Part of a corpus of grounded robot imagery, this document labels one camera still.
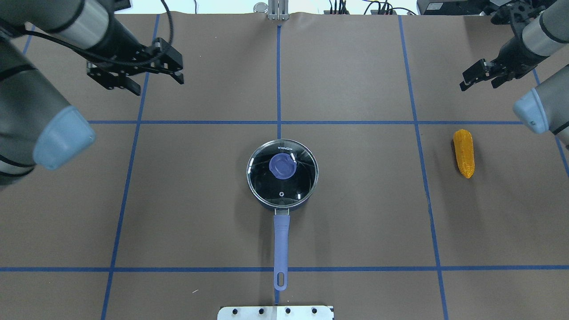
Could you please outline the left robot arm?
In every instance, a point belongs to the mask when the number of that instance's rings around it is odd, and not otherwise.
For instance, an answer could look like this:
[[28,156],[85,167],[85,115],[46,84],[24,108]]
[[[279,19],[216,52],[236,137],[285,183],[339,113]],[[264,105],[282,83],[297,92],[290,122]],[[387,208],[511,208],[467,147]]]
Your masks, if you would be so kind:
[[89,148],[96,134],[79,109],[20,51],[12,40],[36,36],[83,57],[87,75],[108,90],[141,95],[132,76],[165,74],[184,83],[183,57],[168,40],[143,45],[115,17],[128,0],[3,0],[1,8],[1,188],[15,184],[37,165],[57,170]]

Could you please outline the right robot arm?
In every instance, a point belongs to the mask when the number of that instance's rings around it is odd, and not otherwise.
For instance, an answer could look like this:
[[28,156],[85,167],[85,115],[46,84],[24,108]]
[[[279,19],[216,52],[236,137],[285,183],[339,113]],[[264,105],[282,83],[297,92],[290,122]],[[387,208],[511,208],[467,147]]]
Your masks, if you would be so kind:
[[493,88],[528,74],[539,75],[534,88],[513,105],[520,122],[536,134],[549,132],[568,147],[568,65],[557,70],[549,59],[568,57],[566,0],[510,0],[490,15],[495,25],[508,25],[513,36],[492,60],[480,59],[462,73],[460,88],[490,81]]

